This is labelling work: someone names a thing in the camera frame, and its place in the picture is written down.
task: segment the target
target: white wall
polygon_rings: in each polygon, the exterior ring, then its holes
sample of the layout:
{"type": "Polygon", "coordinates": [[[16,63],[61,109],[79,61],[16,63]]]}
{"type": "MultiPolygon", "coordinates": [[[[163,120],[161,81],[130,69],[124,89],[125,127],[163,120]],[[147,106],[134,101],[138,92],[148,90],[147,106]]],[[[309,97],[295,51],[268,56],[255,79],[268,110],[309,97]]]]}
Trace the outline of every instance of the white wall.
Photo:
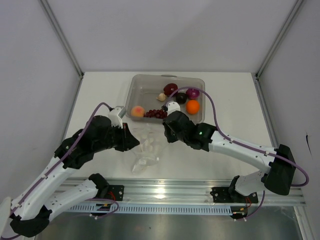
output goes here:
{"type": "Polygon", "coordinates": [[[320,238],[320,1],[308,0],[262,75],[279,140],[310,175],[303,194],[320,238]],[[306,135],[309,136],[309,147],[306,135]]]}
{"type": "Polygon", "coordinates": [[[296,0],[48,0],[86,71],[256,72],[296,0]]]}
{"type": "Polygon", "coordinates": [[[38,1],[2,1],[0,23],[1,202],[48,164],[79,78],[38,1]]]}

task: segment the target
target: plastic bag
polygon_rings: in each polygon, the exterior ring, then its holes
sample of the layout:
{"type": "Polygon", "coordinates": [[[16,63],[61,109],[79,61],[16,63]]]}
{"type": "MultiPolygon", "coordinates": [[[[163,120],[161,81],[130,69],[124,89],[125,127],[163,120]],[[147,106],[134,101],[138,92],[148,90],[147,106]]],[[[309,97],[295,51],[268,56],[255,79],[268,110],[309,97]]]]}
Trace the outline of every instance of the plastic bag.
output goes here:
{"type": "Polygon", "coordinates": [[[159,162],[159,155],[168,145],[164,130],[156,130],[147,126],[146,128],[134,128],[132,135],[140,141],[140,145],[131,151],[135,155],[135,161],[131,171],[134,174],[141,173],[147,167],[159,162]]]}

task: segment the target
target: peach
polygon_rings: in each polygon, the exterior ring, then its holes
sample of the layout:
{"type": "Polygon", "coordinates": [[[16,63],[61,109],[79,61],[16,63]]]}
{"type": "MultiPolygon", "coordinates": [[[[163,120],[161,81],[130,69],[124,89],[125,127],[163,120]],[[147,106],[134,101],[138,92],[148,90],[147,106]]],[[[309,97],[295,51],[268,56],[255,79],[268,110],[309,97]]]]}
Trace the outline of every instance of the peach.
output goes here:
{"type": "Polygon", "coordinates": [[[145,109],[142,106],[134,106],[131,110],[131,116],[143,117],[145,114],[145,109]]]}

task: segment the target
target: red grapes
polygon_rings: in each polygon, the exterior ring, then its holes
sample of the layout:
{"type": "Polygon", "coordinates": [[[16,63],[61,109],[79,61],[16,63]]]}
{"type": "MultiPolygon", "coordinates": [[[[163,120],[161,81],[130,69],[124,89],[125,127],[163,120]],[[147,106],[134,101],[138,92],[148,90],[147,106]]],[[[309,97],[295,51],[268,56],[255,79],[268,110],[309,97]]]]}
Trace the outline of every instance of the red grapes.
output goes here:
{"type": "Polygon", "coordinates": [[[167,117],[168,113],[166,111],[163,111],[162,109],[153,109],[147,111],[143,117],[145,118],[156,118],[156,119],[165,119],[167,117]]]}

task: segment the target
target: white robotic arm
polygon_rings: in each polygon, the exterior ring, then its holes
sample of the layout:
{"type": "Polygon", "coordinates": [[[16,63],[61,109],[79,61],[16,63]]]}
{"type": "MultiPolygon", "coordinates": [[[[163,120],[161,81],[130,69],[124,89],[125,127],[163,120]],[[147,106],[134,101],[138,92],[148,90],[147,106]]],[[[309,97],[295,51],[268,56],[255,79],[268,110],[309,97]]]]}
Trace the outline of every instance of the white robotic arm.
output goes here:
{"type": "Polygon", "coordinates": [[[111,148],[124,152],[139,144],[128,125],[122,122],[125,113],[123,106],[110,108],[108,117],[97,115],[90,118],[85,131],[80,129],[61,143],[48,166],[31,186],[12,200],[10,225],[16,233],[33,237],[70,207],[88,199],[106,198],[109,184],[98,173],[66,192],[59,195],[53,193],[83,164],[92,160],[94,153],[111,148]]]}
{"type": "MultiPolygon", "coordinates": [[[[53,195],[65,179],[93,159],[94,153],[110,148],[124,152],[139,144],[131,135],[128,125],[122,122],[125,108],[108,106],[108,117],[94,116],[101,105],[106,104],[98,105],[85,128],[65,139],[41,175],[12,200],[10,225],[16,233],[26,237],[35,236],[70,207],[87,199],[105,198],[109,184],[98,173],[60,195],[53,195]]],[[[225,191],[228,194],[223,197],[228,198],[225,203],[244,203],[246,196],[265,189],[280,195],[289,194],[296,168],[275,156],[282,156],[294,163],[290,148],[280,145],[274,149],[225,135],[215,126],[193,124],[180,111],[178,103],[169,102],[167,106],[168,116],[163,120],[163,126],[169,143],[179,140],[193,149],[228,155],[259,170],[247,176],[235,176],[225,191]]]]}
{"type": "Polygon", "coordinates": [[[289,194],[296,168],[274,157],[282,156],[294,164],[289,147],[282,144],[278,149],[265,147],[222,134],[215,126],[206,123],[194,124],[174,101],[168,103],[167,112],[163,125],[169,143],[179,140],[193,149],[228,155],[259,170],[247,176],[234,177],[226,191],[234,203],[241,203],[246,196],[266,189],[279,195],[289,194]]]}

